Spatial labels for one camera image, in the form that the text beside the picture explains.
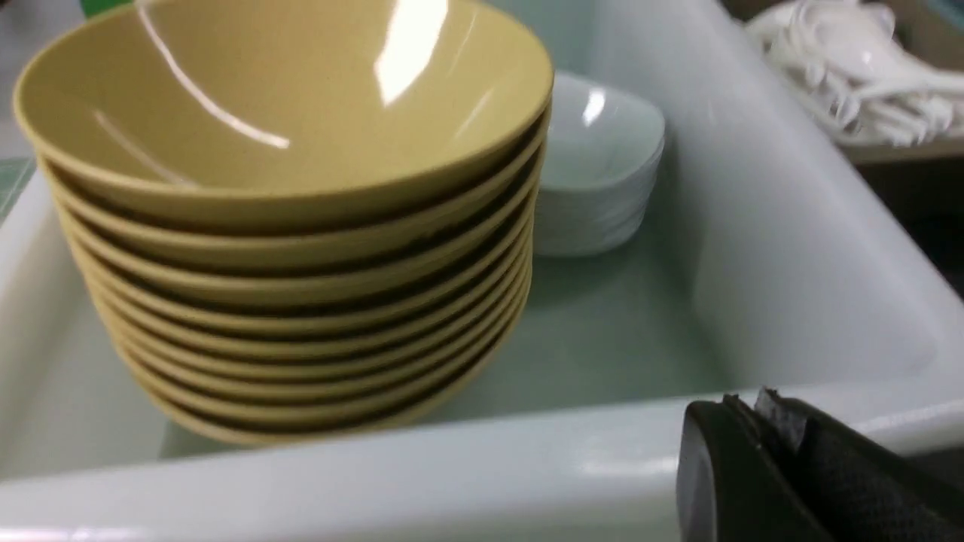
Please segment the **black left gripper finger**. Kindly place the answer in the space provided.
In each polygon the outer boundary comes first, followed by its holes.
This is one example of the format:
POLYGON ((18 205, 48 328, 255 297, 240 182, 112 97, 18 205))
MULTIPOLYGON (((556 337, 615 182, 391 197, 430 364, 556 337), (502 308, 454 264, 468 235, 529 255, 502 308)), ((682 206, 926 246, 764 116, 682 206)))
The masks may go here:
POLYGON ((761 388, 686 406, 682 541, 960 541, 962 491, 816 406, 761 388))

